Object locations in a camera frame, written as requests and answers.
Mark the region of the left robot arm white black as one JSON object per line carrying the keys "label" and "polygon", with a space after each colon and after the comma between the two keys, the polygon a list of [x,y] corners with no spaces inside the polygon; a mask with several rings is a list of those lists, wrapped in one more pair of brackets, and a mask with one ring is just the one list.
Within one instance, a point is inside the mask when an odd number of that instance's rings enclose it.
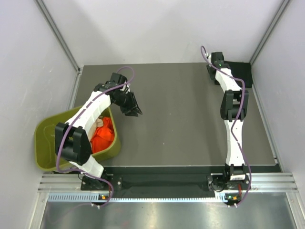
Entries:
{"label": "left robot arm white black", "polygon": [[73,117],[55,126],[56,168],[59,172],[63,172],[59,162],[64,159],[75,166],[76,171],[90,177],[97,189],[107,186],[104,167],[93,157],[89,133],[102,112],[112,104],[119,106],[125,116],[138,117],[142,114],[130,89],[130,82],[119,72],[112,73],[110,80],[95,86],[89,99]]}

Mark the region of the black t shirt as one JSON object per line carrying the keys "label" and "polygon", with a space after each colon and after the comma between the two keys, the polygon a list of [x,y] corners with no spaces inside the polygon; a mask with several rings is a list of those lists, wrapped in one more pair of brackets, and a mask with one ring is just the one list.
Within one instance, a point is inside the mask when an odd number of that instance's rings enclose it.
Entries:
{"label": "black t shirt", "polygon": [[252,88],[252,67],[249,62],[230,62],[224,61],[229,65],[234,78],[238,78],[244,81],[245,88]]}

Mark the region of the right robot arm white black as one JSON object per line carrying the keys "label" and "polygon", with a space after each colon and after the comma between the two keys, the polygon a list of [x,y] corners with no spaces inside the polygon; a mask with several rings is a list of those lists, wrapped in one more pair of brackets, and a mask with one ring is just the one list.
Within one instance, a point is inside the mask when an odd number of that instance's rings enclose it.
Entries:
{"label": "right robot arm white black", "polygon": [[242,131],[249,92],[244,80],[233,76],[231,67],[225,63],[221,52],[204,52],[203,57],[208,63],[211,80],[217,82],[224,93],[220,116],[226,128],[227,156],[222,182],[226,188],[232,189],[247,180]]}

